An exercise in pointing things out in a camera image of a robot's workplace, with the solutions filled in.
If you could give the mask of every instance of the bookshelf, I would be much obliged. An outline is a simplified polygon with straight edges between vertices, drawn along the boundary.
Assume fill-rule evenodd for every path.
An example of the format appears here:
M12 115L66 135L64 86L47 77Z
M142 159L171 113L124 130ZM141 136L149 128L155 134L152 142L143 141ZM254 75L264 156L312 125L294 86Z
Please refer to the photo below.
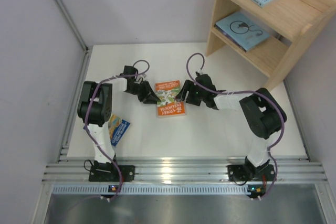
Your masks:
M214 28L218 20L240 9L290 40L291 45L271 36L248 52L241 50ZM264 87L271 90L286 77L335 12L336 0L274 0L264 8L251 0L215 0L206 55L231 46L268 77Z

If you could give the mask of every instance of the vent grille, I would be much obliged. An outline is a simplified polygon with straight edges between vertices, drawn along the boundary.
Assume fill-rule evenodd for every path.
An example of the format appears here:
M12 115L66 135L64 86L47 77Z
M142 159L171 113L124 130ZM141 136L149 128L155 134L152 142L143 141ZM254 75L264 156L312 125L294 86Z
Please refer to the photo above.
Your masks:
M114 194L109 185L55 185L53 194ZM247 186L236 185L123 185L123 195L246 195Z

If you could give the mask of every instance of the gray wall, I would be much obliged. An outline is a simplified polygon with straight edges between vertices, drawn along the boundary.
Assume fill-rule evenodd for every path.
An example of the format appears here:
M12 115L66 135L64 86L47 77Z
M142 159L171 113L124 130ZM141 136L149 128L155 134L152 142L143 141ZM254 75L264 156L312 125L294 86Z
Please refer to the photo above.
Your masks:
M28 223L83 51L53 0L0 0L0 222Z
M287 77L307 148L336 195L336 17Z
M214 0L63 0L87 45L206 41Z

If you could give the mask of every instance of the white wall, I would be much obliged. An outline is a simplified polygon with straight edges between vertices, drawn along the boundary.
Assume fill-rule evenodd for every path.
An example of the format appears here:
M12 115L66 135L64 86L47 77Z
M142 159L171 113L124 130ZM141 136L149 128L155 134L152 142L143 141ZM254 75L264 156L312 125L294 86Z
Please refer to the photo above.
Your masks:
M0 222L28 223L83 51L53 0L0 0Z
M206 41L214 0L63 0L87 45Z
M292 69L287 85L313 160L336 195L336 17Z

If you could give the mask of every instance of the gray floor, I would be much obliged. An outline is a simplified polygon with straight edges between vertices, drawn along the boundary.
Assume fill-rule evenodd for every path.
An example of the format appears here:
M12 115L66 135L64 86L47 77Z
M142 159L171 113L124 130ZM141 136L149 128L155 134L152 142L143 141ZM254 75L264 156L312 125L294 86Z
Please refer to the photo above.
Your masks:
M247 196L119 196L107 203L87 196L54 195L45 224L323 224L326 223L312 185L278 185L267 198Z

